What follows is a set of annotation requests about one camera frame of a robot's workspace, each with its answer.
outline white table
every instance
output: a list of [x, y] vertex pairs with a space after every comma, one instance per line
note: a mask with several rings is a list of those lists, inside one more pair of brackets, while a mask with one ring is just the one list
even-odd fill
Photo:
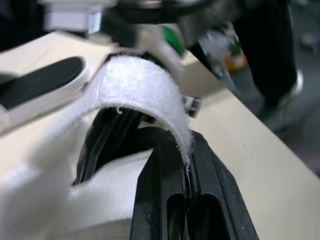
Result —
[[[0, 54], [1, 70], [25, 74], [72, 56], [97, 70], [112, 51], [65, 33], [51, 33]], [[320, 181], [190, 53], [181, 91], [203, 97], [191, 128], [234, 175], [261, 240], [320, 239]], [[22, 161], [48, 125], [65, 110], [0, 138], [0, 174]]]

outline orange object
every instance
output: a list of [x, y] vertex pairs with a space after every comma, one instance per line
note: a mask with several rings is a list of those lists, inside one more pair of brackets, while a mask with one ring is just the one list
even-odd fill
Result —
[[224, 64], [229, 72], [236, 72], [241, 69], [244, 69], [245, 66], [247, 66], [247, 64], [248, 64], [248, 61], [247, 61], [246, 56], [243, 55], [243, 64], [241, 66], [234, 66], [230, 63], [230, 56], [226, 55], [224, 58]]

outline white fabric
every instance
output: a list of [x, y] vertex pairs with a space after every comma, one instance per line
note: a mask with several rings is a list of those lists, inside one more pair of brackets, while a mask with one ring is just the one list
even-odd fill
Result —
[[[1, 240], [44, 240], [57, 235], [59, 239], [69, 239], [67, 235], [74, 239], [72, 234], [80, 232], [87, 236], [84, 239], [99, 239], [90, 229], [113, 224], [116, 230], [115, 221], [128, 226], [142, 160], [135, 166], [131, 162], [107, 165], [90, 183], [70, 187], [72, 165], [79, 159], [90, 127], [86, 116], [106, 107], [126, 107], [155, 117], [172, 132], [184, 164], [189, 164], [187, 115], [169, 74], [147, 60], [114, 57], [102, 66], [83, 96], [69, 107], [68, 115], [53, 125], [24, 164], [0, 179]], [[105, 181], [111, 180], [108, 167], [113, 168], [111, 182]], [[86, 229], [89, 238], [84, 234]]]
[[55, 237], [87, 240], [97, 236], [124, 236], [128, 239], [138, 176], [151, 152], [111, 161], [89, 182], [73, 187]]

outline black rubber pad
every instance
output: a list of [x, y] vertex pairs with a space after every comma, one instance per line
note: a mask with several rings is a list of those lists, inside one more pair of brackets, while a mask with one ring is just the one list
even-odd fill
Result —
[[79, 57], [70, 57], [0, 85], [0, 104], [10, 110], [74, 80], [83, 70]]

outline green object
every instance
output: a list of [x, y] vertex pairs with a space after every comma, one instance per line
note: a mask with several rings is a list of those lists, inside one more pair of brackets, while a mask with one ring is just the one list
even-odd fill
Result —
[[171, 47], [180, 55], [182, 56], [185, 52], [184, 45], [179, 40], [177, 35], [174, 31], [172, 31], [170, 28], [166, 26], [162, 26], [163, 34], [165, 36], [165, 39], [170, 44]]
[[242, 52], [242, 47], [239, 41], [235, 41], [229, 45], [229, 50], [232, 56], [240, 55]]

